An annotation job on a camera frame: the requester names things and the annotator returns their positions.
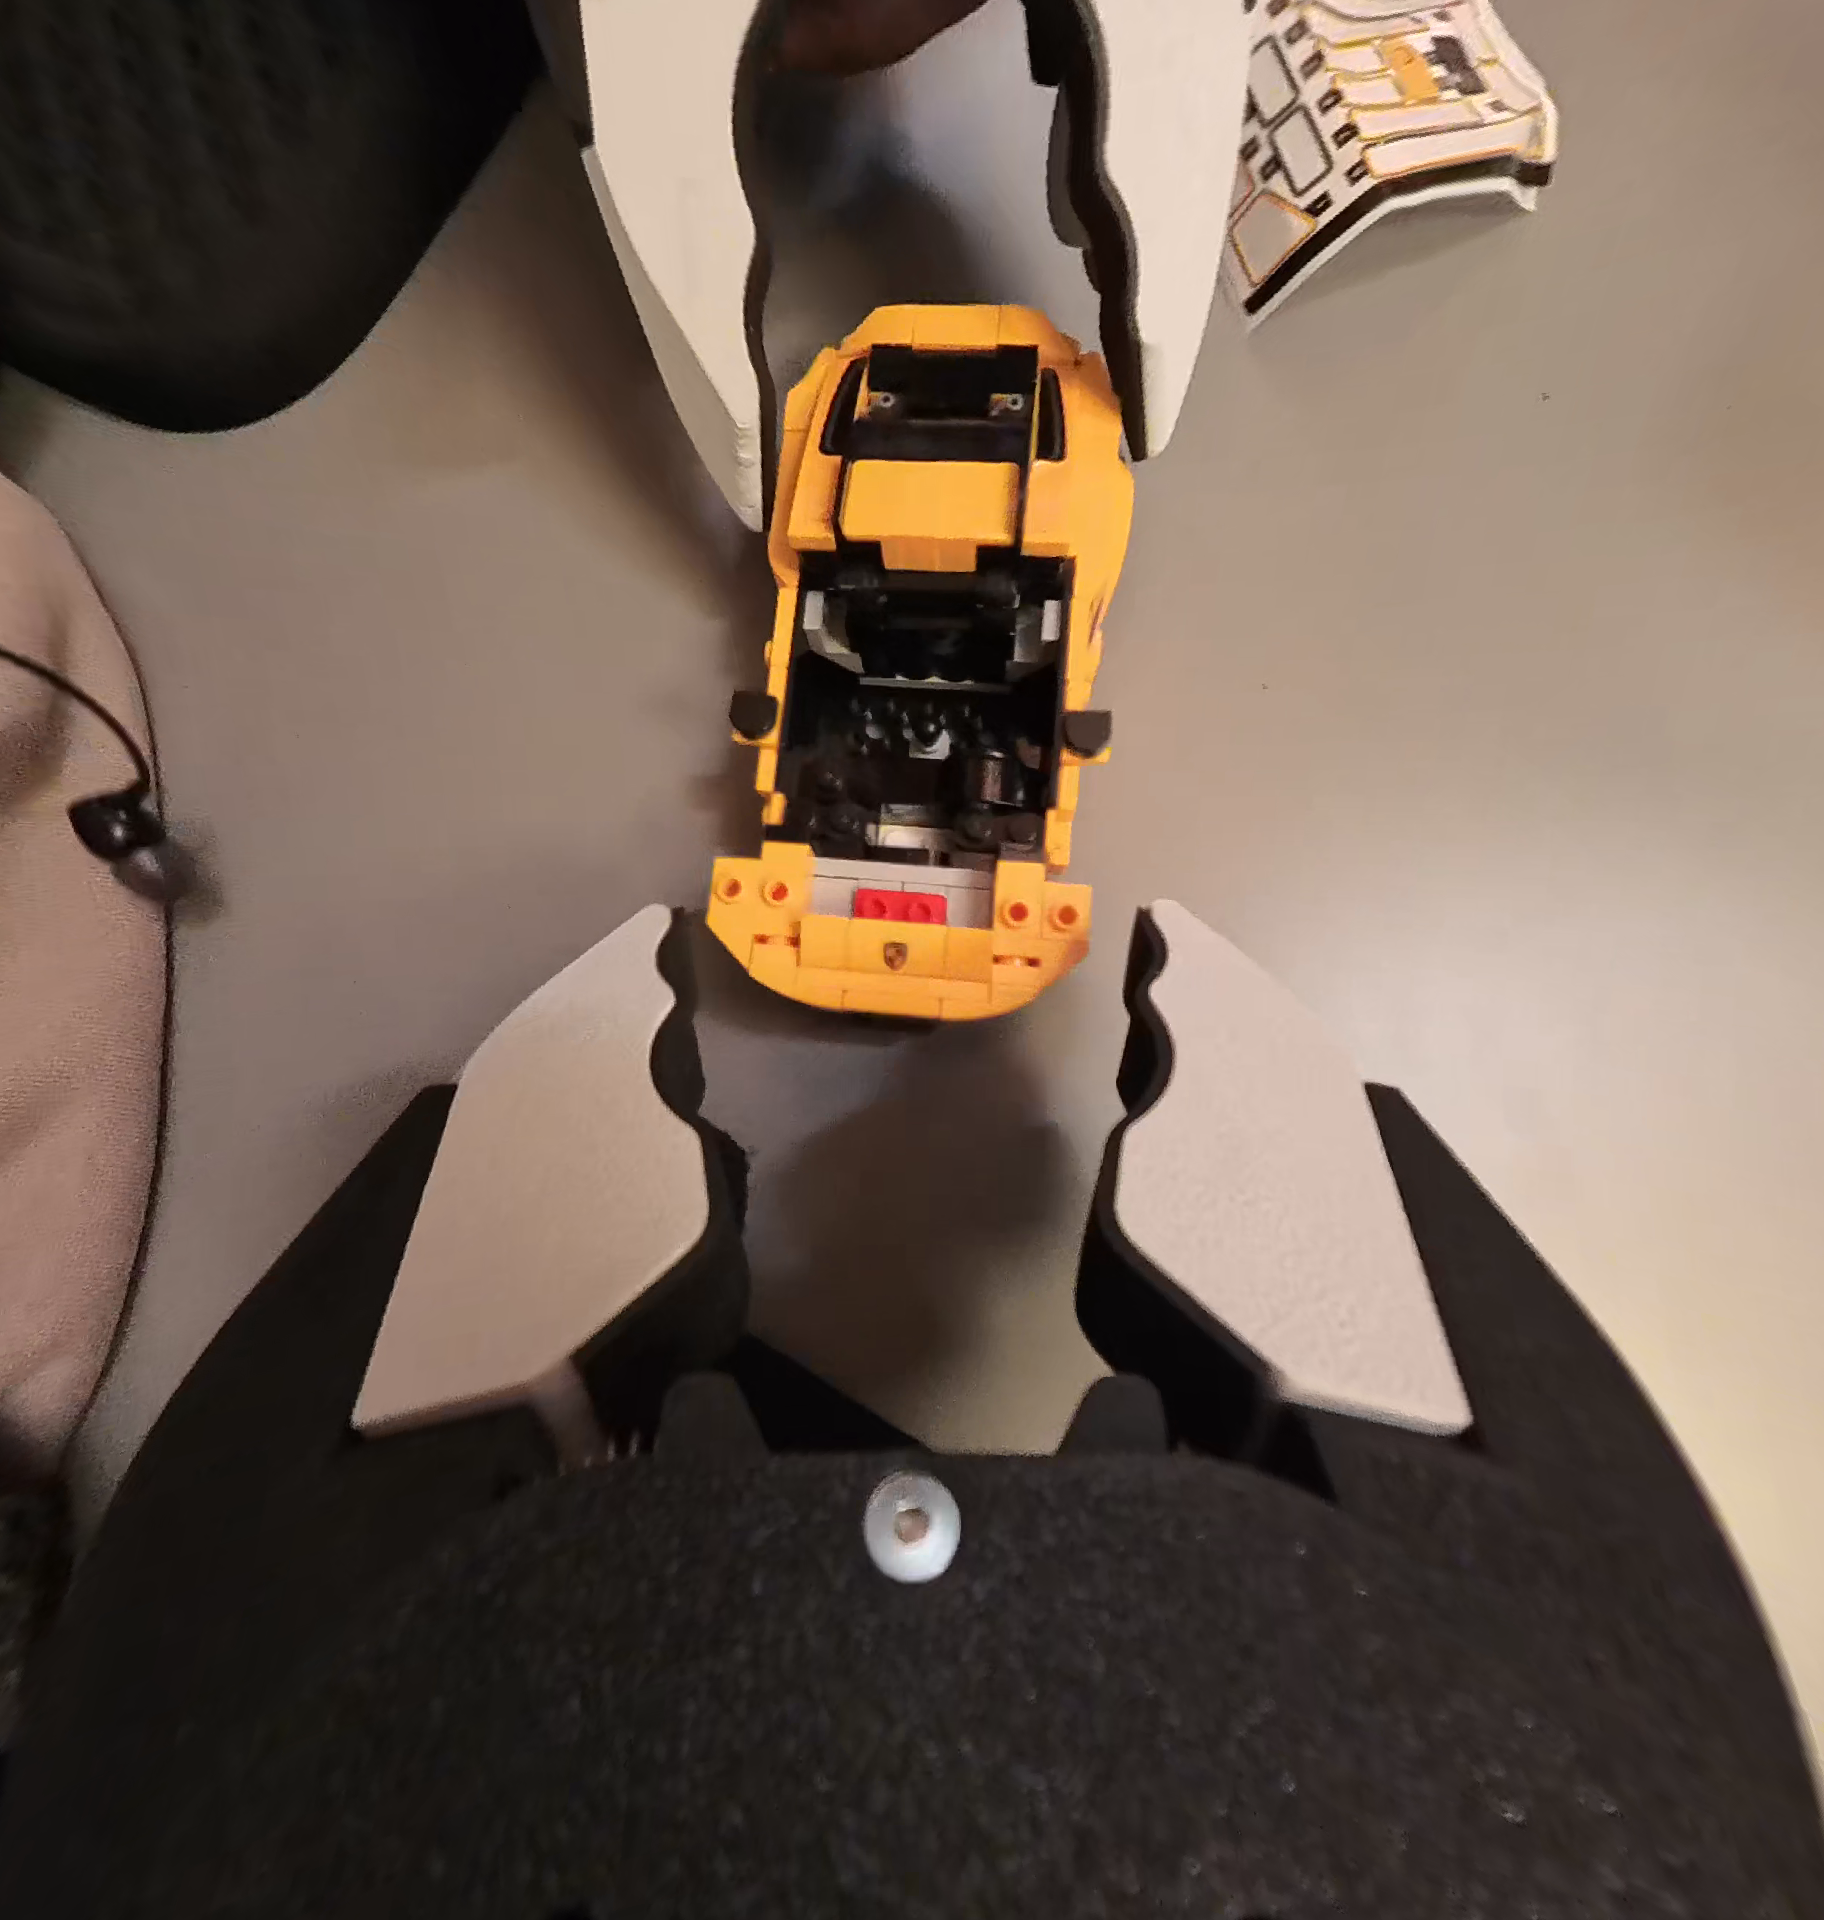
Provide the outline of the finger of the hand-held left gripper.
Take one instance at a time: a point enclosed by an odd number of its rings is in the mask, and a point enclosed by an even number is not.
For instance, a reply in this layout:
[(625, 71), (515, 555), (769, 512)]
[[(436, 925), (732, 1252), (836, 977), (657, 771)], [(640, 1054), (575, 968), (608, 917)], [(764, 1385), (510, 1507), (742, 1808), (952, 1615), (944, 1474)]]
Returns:
[(1027, 3), (1048, 208), (1085, 261), (1129, 454), (1165, 453), (1218, 289), (1249, 40), (1240, 3)]
[(739, 138), (777, 4), (532, 3), (599, 216), (686, 437), (734, 515), (774, 498), (769, 251)]

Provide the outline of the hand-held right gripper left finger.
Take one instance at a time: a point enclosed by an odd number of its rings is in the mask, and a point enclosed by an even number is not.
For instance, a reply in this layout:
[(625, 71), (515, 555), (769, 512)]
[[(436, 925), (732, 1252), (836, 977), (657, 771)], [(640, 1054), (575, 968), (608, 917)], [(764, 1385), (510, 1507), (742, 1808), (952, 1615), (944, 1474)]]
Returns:
[(749, 1313), (734, 1145), (703, 1115), (686, 917), (650, 905), (466, 1064), (352, 1410), (390, 1438), (499, 1410), (565, 1463), (648, 1441)]

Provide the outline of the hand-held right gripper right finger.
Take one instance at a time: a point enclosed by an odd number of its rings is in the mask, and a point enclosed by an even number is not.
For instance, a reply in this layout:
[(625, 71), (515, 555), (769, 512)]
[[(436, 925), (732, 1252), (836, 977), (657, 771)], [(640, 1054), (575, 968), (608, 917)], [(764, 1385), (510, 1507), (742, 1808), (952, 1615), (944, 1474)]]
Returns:
[(1352, 1057), (1175, 900), (1139, 911), (1121, 1117), (1077, 1276), (1118, 1373), (1183, 1432), (1274, 1408), (1469, 1432), (1472, 1406)]

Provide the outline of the yellow lego car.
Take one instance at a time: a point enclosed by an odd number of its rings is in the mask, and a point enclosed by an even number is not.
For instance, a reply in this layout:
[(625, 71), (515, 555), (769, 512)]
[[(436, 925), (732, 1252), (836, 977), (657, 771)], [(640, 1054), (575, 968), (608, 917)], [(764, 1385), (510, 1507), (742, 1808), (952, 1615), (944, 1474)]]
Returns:
[(1085, 959), (1069, 882), (1136, 482), (1105, 361), (1016, 304), (892, 304), (784, 402), (764, 681), (737, 690), (762, 841), (708, 929), (762, 988), (974, 1023)]

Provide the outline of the lego sticker sheet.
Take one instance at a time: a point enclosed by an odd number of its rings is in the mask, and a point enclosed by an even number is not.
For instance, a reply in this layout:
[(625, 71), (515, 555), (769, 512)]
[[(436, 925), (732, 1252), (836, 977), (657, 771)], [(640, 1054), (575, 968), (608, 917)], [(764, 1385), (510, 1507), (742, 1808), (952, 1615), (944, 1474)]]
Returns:
[(1407, 206), (1549, 183), (1549, 86), (1490, 3), (1247, 3), (1221, 287), (1247, 325)]

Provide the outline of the black round cushion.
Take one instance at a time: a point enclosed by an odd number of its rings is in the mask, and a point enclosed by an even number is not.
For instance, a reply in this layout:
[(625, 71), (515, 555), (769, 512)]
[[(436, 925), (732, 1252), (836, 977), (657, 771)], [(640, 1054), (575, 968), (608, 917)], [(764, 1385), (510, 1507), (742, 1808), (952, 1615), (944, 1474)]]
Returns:
[(156, 431), (278, 415), (538, 77), (517, 3), (0, 3), (0, 370)]

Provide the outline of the beige hoodie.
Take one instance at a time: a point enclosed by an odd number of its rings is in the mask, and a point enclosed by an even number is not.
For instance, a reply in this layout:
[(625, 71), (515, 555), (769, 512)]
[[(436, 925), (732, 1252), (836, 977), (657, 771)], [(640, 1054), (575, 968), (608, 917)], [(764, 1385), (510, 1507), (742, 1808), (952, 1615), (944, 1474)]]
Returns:
[(168, 917), (66, 816), (134, 776), (89, 707), (0, 660), (0, 1486), (60, 1477), (151, 1213)]

